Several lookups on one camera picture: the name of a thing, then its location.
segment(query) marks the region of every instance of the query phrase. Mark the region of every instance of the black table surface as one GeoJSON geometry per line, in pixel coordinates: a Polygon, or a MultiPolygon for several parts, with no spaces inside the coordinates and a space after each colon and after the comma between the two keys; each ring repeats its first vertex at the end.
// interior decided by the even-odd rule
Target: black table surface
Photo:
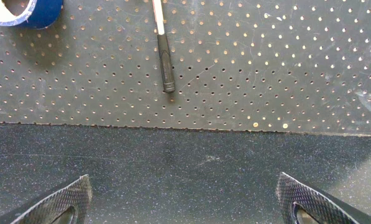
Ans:
{"type": "Polygon", "coordinates": [[[371,215],[371,138],[0,124],[0,215],[89,174],[89,223],[283,223],[283,171],[371,215]]]}

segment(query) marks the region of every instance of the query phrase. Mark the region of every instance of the tool handle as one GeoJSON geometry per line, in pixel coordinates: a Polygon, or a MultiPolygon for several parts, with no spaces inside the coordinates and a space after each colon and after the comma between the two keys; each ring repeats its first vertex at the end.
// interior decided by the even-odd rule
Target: tool handle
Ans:
{"type": "Polygon", "coordinates": [[[163,89],[166,93],[173,93],[175,91],[174,75],[166,34],[158,35],[158,47],[160,68],[162,70],[163,89]]]}

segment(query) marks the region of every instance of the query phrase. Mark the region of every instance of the roll of tape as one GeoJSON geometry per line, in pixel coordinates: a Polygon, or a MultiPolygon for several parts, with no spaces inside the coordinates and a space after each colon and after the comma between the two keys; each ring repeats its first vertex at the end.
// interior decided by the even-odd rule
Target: roll of tape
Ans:
{"type": "Polygon", "coordinates": [[[63,0],[28,1],[26,4],[18,0],[0,0],[0,26],[43,29],[57,19],[63,6],[63,0]]]}

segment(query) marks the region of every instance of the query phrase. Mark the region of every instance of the blue tape roll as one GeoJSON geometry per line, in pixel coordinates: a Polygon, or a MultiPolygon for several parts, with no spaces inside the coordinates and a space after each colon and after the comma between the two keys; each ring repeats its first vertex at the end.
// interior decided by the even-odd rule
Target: blue tape roll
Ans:
{"type": "Polygon", "coordinates": [[[0,26],[43,29],[57,20],[63,0],[30,0],[25,11],[10,21],[0,21],[0,26]]]}

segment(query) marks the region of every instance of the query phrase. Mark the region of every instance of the black floor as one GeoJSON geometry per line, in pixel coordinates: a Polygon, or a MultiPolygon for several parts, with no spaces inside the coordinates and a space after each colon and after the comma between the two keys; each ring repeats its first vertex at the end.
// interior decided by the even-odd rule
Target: black floor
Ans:
{"type": "Polygon", "coordinates": [[[89,174],[90,223],[283,223],[281,171],[371,215],[371,138],[0,124],[0,215],[89,174]]]}

